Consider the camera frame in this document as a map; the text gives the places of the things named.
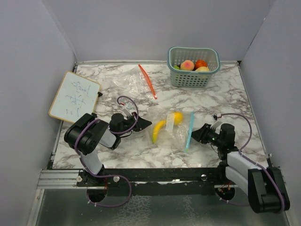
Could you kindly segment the orange fake pumpkin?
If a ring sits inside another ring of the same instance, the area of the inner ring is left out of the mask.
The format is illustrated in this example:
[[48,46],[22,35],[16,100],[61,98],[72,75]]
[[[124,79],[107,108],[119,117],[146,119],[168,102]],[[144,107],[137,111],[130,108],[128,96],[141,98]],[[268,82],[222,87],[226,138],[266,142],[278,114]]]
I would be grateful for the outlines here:
[[201,59],[197,60],[197,61],[195,62],[194,70],[197,70],[197,69],[200,68],[200,67],[207,67],[206,61],[201,60]]

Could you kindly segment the yellow fake lemon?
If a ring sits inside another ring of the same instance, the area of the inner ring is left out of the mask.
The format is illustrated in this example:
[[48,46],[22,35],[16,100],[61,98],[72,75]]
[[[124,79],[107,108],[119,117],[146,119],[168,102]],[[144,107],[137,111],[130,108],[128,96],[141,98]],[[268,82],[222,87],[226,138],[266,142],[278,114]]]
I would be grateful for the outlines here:
[[183,122],[184,116],[181,112],[173,112],[174,125],[178,126]]

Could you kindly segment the clear bag red zipper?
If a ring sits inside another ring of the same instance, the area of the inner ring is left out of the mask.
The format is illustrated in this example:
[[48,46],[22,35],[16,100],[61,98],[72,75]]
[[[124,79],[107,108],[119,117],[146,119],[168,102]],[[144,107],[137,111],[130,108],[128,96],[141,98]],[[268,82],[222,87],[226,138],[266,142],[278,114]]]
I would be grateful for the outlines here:
[[140,100],[158,99],[152,82],[141,65],[119,74],[106,75],[105,79],[109,84],[110,91],[118,96],[128,96]]

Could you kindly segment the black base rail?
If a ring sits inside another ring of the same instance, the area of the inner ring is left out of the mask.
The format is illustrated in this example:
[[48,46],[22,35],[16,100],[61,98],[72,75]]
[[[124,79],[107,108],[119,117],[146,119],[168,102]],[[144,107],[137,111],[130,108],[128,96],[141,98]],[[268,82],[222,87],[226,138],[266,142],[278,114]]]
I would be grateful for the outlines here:
[[238,187],[215,168],[104,169],[101,178],[80,170],[77,187],[107,196],[220,195],[234,198]]

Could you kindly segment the clear bag blue zipper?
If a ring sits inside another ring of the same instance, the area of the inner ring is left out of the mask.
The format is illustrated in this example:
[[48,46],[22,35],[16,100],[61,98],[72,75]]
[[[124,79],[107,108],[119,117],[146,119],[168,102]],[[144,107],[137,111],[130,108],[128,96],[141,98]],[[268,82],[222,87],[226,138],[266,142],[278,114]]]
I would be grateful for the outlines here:
[[[173,112],[181,112],[184,116],[183,122],[175,126]],[[146,119],[152,122],[145,132],[146,141],[149,145],[164,148],[175,148],[187,152],[190,147],[191,134],[194,124],[194,112],[177,111],[159,107],[150,107]],[[152,131],[154,126],[161,120],[166,120],[166,126],[158,134],[156,143],[152,142]]]

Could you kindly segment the pale yellow fake fruit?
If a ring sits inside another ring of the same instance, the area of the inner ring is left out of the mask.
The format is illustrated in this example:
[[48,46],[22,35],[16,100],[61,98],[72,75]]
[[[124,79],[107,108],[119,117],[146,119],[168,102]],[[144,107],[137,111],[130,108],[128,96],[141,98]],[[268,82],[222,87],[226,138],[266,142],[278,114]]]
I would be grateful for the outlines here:
[[201,66],[195,70],[195,72],[209,72],[210,69],[206,66]]

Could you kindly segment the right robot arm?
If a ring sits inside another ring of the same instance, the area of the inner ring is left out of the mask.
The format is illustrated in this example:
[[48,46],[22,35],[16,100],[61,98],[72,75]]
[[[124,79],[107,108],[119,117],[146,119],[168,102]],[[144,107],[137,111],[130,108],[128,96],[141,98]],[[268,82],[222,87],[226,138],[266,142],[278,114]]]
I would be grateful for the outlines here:
[[247,159],[235,145],[235,127],[224,123],[219,133],[210,124],[192,132],[191,137],[202,143],[216,146],[220,164],[216,179],[221,184],[232,181],[248,197],[255,213],[280,212],[290,209],[290,200],[281,170],[264,167]]

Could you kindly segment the orange fake peach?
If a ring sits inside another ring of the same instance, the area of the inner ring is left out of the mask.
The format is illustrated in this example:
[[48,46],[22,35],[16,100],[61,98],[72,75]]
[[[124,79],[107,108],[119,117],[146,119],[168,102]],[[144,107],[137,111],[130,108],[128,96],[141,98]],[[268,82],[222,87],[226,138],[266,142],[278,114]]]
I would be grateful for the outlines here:
[[184,71],[193,71],[194,70],[194,63],[191,60],[185,60],[181,63],[180,69]]

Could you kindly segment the small whiteboard wooden frame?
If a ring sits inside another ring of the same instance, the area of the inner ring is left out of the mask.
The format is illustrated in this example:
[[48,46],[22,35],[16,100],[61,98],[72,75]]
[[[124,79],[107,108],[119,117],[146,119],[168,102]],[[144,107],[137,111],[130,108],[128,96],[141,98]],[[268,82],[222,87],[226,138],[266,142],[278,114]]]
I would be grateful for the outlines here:
[[48,114],[53,118],[74,123],[84,114],[94,111],[100,90],[99,83],[67,71]]

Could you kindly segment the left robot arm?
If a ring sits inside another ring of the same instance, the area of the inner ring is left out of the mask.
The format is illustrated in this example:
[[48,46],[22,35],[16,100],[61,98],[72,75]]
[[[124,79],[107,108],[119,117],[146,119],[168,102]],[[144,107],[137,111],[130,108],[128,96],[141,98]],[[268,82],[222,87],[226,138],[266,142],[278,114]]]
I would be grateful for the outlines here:
[[127,117],[115,113],[109,123],[97,119],[94,114],[86,113],[67,129],[64,141],[75,150],[84,170],[89,172],[88,181],[98,186],[104,179],[101,172],[104,165],[97,155],[97,145],[114,150],[120,144],[123,134],[140,132],[150,125],[151,121],[141,118],[136,112]]

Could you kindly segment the yellow fake banana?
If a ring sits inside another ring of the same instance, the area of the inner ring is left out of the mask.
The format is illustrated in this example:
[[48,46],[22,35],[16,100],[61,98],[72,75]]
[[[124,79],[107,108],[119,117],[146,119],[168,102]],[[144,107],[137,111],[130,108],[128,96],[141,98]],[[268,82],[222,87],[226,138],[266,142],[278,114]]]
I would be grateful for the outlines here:
[[158,138],[159,131],[166,126],[166,120],[159,121],[152,131],[152,142],[155,144]]

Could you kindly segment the teal plastic basket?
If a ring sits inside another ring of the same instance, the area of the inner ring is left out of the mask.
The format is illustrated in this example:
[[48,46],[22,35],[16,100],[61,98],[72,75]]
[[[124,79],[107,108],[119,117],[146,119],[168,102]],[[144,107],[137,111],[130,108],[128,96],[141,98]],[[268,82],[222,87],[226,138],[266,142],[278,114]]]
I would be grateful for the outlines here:
[[167,66],[173,86],[204,88],[221,63],[218,53],[211,48],[171,47]]

